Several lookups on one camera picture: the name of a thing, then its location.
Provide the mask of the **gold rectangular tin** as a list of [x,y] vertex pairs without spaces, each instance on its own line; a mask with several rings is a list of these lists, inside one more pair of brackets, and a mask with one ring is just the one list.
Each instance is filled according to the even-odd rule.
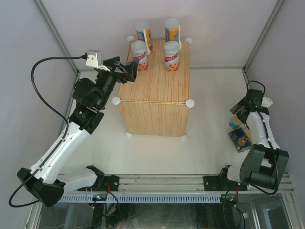
[[230,122],[229,122],[229,126],[233,129],[237,129],[237,128],[242,128],[245,129],[246,126],[238,119],[238,117],[236,115],[234,115]]

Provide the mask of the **blue rectangular tin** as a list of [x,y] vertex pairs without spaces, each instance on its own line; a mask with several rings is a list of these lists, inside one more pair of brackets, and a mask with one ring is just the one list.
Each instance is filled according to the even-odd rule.
[[228,135],[238,152],[243,152],[252,147],[249,137],[242,128],[234,129]]

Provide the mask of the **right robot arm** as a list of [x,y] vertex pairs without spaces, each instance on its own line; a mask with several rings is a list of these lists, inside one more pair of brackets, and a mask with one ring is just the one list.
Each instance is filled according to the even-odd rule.
[[263,105],[264,91],[248,89],[246,96],[236,105],[233,113],[245,124],[252,137],[252,146],[239,167],[222,168],[219,185],[230,190],[236,183],[248,184],[273,195],[279,188],[289,154],[276,143],[267,106]]

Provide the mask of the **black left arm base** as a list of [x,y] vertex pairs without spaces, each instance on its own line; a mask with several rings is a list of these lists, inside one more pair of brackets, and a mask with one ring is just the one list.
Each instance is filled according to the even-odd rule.
[[118,191],[120,184],[119,176],[105,175],[101,170],[99,170],[97,167],[93,165],[87,166],[86,168],[94,172],[95,175],[97,175],[97,179],[92,186],[82,187],[80,189],[77,189],[78,191],[86,191],[88,189]]

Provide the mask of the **blue yellow can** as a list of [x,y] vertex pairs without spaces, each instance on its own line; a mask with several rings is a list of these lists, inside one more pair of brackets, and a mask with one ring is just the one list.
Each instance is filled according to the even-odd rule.
[[175,41],[179,43],[179,49],[182,48],[181,43],[181,26],[176,19],[168,19],[165,22],[165,40],[166,42]]

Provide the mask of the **blue can with spoon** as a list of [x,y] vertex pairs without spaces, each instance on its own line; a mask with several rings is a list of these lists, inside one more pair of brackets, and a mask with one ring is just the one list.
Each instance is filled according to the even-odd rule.
[[151,38],[151,30],[150,30],[150,24],[146,21],[140,21],[135,25],[136,34],[138,40],[141,40],[146,43],[148,54],[153,53],[153,44],[152,44],[152,38]]

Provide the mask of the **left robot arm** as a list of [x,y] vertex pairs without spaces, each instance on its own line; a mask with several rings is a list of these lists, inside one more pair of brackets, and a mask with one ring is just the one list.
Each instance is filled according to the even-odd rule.
[[120,57],[102,60],[100,52],[85,53],[86,66],[98,72],[95,82],[79,79],[74,85],[73,99],[76,107],[69,118],[61,115],[66,127],[49,150],[30,168],[21,168],[17,177],[25,187],[46,207],[54,206],[71,191],[90,187],[95,191],[104,186],[104,173],[90,165],[83,171],[70,175],[60,174],[74,150],[98,127],[104,117],[103,110],[116,83],[135,82],[139,60],[121,63]]

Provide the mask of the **white red label can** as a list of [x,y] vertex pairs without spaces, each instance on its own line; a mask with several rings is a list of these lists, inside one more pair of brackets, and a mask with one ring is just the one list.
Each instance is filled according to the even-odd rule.
[[165,69],[168,72],[175,72],[179,69],[180,45],[176,41],[168,41],[164,44]]
[[134,41],[131,44],[131,50],[134,60],[139,60],[137,67],[138,71],[145,71],[148,69],[148,55],[146,50],[146,43],[140,40]]

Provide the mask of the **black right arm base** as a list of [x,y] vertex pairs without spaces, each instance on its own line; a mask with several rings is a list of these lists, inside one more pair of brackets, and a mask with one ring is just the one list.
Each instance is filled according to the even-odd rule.
[[226,165],[216,176],[203,177],[205,191],[247,191],[247,185],[240,180],[240,167]]

